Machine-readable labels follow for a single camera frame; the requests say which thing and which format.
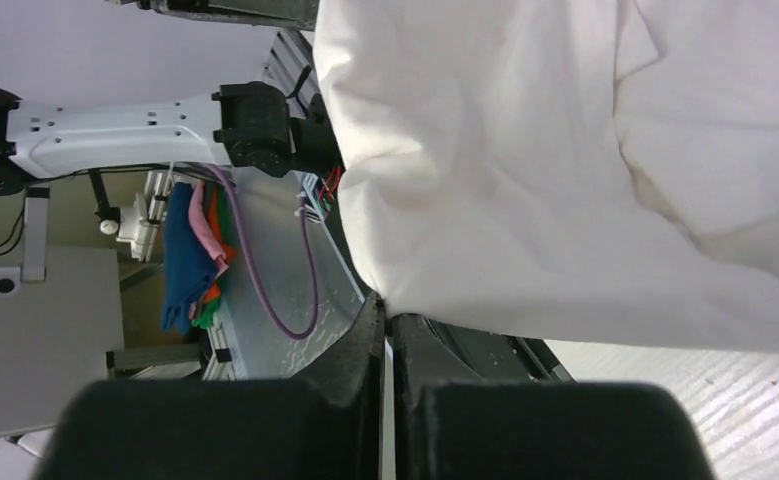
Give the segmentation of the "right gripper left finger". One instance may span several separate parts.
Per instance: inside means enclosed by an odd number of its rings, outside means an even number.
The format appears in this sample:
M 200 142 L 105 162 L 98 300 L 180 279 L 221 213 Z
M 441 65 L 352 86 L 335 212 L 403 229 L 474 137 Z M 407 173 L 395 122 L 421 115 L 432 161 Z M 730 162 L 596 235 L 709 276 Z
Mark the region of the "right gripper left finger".
M 385 308 L 282 379 L 114 380 L 62 413 L 39 479 L 377 479 Z

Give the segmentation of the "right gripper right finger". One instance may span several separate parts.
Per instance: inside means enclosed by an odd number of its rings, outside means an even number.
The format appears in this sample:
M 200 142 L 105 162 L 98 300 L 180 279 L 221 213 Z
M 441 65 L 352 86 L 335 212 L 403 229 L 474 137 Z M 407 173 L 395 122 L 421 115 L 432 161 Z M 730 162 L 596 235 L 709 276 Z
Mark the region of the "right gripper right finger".
M 710 479 L 692 422 L 643 383 L 478 375 L 418 315 L 390 324 L 401 479 Z

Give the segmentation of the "white t shirt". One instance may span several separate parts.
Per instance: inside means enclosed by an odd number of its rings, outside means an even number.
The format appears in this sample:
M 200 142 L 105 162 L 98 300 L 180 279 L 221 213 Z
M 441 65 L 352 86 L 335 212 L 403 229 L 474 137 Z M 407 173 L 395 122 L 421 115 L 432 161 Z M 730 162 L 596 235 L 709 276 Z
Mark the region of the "white t shirt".
M 779 351 L 779 1 L 324 1 L 313 53 L 390 315 Z

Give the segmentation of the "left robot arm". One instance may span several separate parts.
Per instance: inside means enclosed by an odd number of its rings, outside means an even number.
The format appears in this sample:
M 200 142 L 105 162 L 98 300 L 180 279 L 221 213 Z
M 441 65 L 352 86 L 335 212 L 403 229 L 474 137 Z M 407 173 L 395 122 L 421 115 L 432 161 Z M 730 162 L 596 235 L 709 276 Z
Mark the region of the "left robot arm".
M 342 158 L 322 98 L 305 118 L 253 81 L 165 103 L 82 108 L 0 89 L 0 196 L 90 170 L 171 163 L 326 176 Z

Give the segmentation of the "hanging coloured clothes pile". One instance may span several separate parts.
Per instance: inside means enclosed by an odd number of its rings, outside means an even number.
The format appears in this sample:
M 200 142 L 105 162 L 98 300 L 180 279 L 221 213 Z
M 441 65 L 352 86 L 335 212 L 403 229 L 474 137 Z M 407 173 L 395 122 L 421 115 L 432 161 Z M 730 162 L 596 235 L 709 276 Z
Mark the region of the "hanging coloured clothes pile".
M 163 226 L 165 294 L 160 328 L 187 333 L 206 329 L 221 303 L 219 278 L 235 258 L 222 226 L 228 212 L 223 188 L 178 182 L 170 194 Z

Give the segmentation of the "grey side table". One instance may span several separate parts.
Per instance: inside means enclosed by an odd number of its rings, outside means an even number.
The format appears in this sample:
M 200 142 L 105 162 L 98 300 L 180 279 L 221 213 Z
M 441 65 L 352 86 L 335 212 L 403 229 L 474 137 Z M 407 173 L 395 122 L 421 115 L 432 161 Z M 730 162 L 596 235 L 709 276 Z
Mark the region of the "grey side table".
M 116 252 L 50 247 L 45 282 L 0 299 L 0 438 L 53 427 L 123 346 Z

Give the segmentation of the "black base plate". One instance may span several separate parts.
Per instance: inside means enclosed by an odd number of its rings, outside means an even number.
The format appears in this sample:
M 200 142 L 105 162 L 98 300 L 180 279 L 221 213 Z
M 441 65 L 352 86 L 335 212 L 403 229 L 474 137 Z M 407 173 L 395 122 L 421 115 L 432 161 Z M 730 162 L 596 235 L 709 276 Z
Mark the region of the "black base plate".
M 542 339 L 451 326 L 426 319 L 433 334 L 466 366 L 490 380 L 569 383 L 574 377 Z

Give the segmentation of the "white bracket with knob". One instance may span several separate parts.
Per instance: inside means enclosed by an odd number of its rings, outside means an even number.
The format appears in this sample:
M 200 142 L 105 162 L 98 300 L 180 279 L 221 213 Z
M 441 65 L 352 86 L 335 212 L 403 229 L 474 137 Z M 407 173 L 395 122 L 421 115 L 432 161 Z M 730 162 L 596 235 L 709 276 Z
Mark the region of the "white bracket with knob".
M 96 215 L 102 234 L 112 236 L 130 248 L 130 257 L 149 262 L 168 200 L 168 176 L 163 172 L 147 173 L 144 188 L 134 195 L 130 206 L 113 206 L 107 195 L 101 170 L 88 174 L 96 199 Z

